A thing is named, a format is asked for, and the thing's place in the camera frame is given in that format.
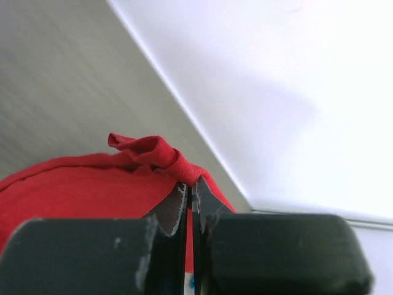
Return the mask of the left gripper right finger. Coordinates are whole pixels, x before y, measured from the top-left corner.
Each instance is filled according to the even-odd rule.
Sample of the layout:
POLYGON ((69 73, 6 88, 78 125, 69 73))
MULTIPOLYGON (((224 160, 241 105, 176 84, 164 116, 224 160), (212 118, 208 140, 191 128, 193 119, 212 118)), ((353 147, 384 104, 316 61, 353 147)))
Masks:
POLYGON ((370 294, 373 274, 333 214, 234 213, 199 179, 190 190, 196 294, 370 294))

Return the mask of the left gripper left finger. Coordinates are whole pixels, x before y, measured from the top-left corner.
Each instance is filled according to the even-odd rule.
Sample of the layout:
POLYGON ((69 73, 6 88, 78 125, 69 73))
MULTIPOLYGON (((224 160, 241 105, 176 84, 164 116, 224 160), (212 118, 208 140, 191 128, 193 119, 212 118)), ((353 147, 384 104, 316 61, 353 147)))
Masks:
POLYGON ((140 219, 30 219, 1 254, 2 294, 183 294, 188 187, 140 219))

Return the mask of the red t shirt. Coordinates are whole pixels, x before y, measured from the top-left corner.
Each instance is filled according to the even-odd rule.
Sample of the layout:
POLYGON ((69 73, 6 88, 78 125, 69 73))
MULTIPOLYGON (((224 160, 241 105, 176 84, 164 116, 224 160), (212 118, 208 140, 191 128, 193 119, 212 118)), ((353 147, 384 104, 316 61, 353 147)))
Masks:
POLYGON ((1 248, 15 229, 35 218, 142 218, 170 194, 180 197, 204 179, 233 211, 213 177, 160 136, 128 138, 111 133, 114 154, 48 160, 1 181, 1 248))

